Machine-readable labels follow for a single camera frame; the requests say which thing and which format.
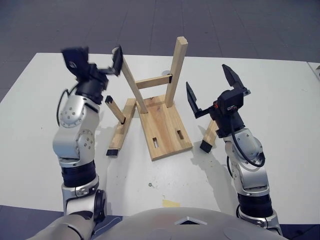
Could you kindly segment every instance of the black cable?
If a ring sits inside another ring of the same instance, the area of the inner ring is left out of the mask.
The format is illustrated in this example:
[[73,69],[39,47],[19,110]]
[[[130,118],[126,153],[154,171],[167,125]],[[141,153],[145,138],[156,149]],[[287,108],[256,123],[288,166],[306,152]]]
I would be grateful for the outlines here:
[[232,178],[232,172],[231,172],[231,169],[230,169],[230,164],[229,164],[229,156],[226,156],[226,166],[228,168],[228,172]]
[[261,161],[261,164],[256,164],[254,163],[253,161],[251,161],[244,153],[244,151],[242,151],[241,147],[239,146],[239,143],[236,139],[236,136],[235,136],[235,129],[234,129],[234,123],[233,123],[233,118],[230,117],[230,127],[231,127],[231,135],[232,135],[232,139],[233,139],[233,142],[236,146],[236,148],[239,150],[239,152],[241,153],[241,155],[243,156],[243,158],[248,162],[250,163],[251,165],[257,167],[257,168],[261,168],[265,165],[265,162],[266,160],[265,159],[262,159]]
[[60,110],[60,105],[61,105],[61,101],[62,98],[64,97],[64,95],[66,94],[66,96],[69,98],[69,96],[71,95],[71,93],[79,86],[79,83],[77,83],[76,85],[74,85],[71,90],[69,91],[68,89],[63,90],[63,92],[61,93],[59,102],[58,102],[58,106],[56,107],[56,113],[55,113],[55,118],[56,118],[56,123],[58,124],[58,126],[60,126],[60,121],[59,121],[59,110]]
[[69,91],[68,89],[65,89],[63,90],[61,96],[60,96],[60,99],[59,99],[59,103],[58,103],[58,106],[56,107],[56,113],[55,113],[55,117],[56,117],[56,123],[58,124],[58,126],[60,126],[60,121],[59,121],[59,109],[60,109],[60,104],[61,104],[61,101],[62,101],[62,98],[64,97],[64,95],[66,95],[69,97]]
[[236,207],[236,210],[235,210],[235,215],[236,217],[239,219],[240,216],[239,216],[239,208],[240,208],[240,204]]
[[309,227],[307,230],[302,231],[302,232],[298,232],[298,235],[295,235],[295,236],[291,237],[290,239],[292,240],[292,239],[295,239],[295,238],[297,238],[297,237],[300,237],[300,236],[302,236],[303,234],[305,234],[306,232],[310,231],[311,229],[313,229],[313,228],[316,227],[316,226],[317,226],[317,224],[312,225],[312,226]]

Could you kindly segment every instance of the floor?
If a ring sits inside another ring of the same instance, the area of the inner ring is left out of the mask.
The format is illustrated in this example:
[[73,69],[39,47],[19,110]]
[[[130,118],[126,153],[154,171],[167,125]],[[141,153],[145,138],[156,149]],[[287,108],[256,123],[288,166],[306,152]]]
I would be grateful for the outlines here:
[[[185,36],[187,56],[320,63],[319,26],[320,0],[0,0],[0,101],[39,52],[109,54],[121,44],[125,54],[171,56]],[[30,237],[60,215],[0,205],[0,240]],[[282,229],[292,238],[310,227]],[[319,235],[316,225],[294,239]]]

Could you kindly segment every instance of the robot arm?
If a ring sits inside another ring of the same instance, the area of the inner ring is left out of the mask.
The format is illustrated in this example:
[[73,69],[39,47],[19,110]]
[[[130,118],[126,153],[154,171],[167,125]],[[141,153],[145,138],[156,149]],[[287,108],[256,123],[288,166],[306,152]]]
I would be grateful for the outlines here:
[[224,64],[222,67],[233,89],[224,91],[212,106],[202,110],[198,108],[197,99],[186,83],[189,104],[196,118],[210,114],[218,126],[218,137],[225,142],[227,161],[231,161],[231,176],[239,201],[237,217],[282,235],[277,213],[271,205],[262,144],[245,128],[238,113],[244,104],[244,97],[251,92],[230,67]]
[[67,68],[77,77],[74,95],[70,95],[58,114],[59,129],[53,150],[61,166],[64,216],[40,231],[38,239],[91,239],[94,227],[107,215],[106,193],[99,187],[95,166],[95,131],[99,124],[102,91],[107,89],[106,75],[120,74],[123,54],[119,46],[113,66],[98,69],[88,63],[88,48],[62,51]]

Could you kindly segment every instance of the wooden plank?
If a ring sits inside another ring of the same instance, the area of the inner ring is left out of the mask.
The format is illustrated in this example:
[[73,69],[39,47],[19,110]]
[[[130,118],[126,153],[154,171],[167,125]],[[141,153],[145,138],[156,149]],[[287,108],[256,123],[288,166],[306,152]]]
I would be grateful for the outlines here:
[[115,103],[115,101],[110,95],[106,96],[105,104],[109,107],[109,109],[112,111],[115,117],[119,120],[119,122],[123,124],[125,122],[126,117],[122,113],[122,111],[119,109],[118,105]]
[[211,120],[200,145],[200,148],[206,153],[209,153],[212,149],[212,146],[215,144],[217,137],[216,130],[218,130],[216,121]]
[[172,74],[136,81],[135,84],[138,87],[138,89],[145,89],[163,84],[168,84],[170,81],[170,77],[172,77]]
[[130,88],[131,88],[131,90],[132,90],[132,92],[133,92],[133,94],[134,94],[134,96],[136,98],[136,101],[138,102],[138,104],[141,107],[140,108],[141,113],[142,114],[147,113],[148,110],[147,110],[147,107],[146,107],[146,105],[144,103],[144,99],[141,96],[141,93],[140,93],[140,91],[139,91],[139,89],[138,89],[138,87],[136,85],[136,81],[134,79],[134,76],[132,75],[132,73],[131,73],[131,71],[130,71],[130,69],[128,67],[128,64],[127,64],[127,62],[126,62],[126,60],[124,58],[123,58],[123,63],[122,63],[122,69],[121,70],[122,70],[123,75],[124,75],[126,81],[128,82],[128,84],[129,84],[129,86],[130,86]]
[[117,156],[119,150],[121,149],[125,137],[128,132],[128,128],[131,122],[131,119],[134,116],[136,108],[136,99],[135,98],[128,98],[124,109],[123,109],[123,115],[125,116],[125,122],[124,124],[121,124],[121,122],[118,123],[116,126],[116,130],[114,132],[112,141],[109,145],[108,151],[106,153],[107,156]]
[[185,37],[177,37],[170,70],[170,73],[172,74],[172,80],[171,83],[169,83],[166,87],[165,93],[165,105],[167,108],[170,108],[174,104],[174,97],[187,48],[188,41],[185,39]]
[[144,103],[148,113],[141,114],[139,111],[139,115],[153,161],[192,148],[176,106],[168,108],[165,95],[147,98]]

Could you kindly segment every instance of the table surface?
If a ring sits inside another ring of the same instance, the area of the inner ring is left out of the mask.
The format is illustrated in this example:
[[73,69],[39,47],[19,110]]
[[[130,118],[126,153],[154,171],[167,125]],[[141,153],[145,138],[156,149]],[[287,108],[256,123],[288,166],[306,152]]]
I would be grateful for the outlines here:
[[[100,68],[111,55],[91,54]],[[170,56],[125,56],[135,80],[170,70]],[[96,171],[107,192],[108,214],[130,216],[159,208],[163,200],[235,214],[237,194],[226,169],[222,139],[207,154],[200,148],[210,122],[195,119],[187,101],[188,81],[206,108],[230,86],[222,64],[251,90],[239,113],[266,156],[272,206],[282,224],[320,223],[320,83],[306,62],[186,57],[175,105],[193,149],[152,162],[137,110],[117,158],[106,156],[118,120],[104,104],[96,130]],[[0,205],[62,211],[61,169],[52,149],[58,129],[56,107],[75,78],[59,53],[38,53],[0,104]],[[144,98],[164,94],[166,86],[142,89]],[[109,77],[107,91],[120,108],[133,97],[126,80]]]

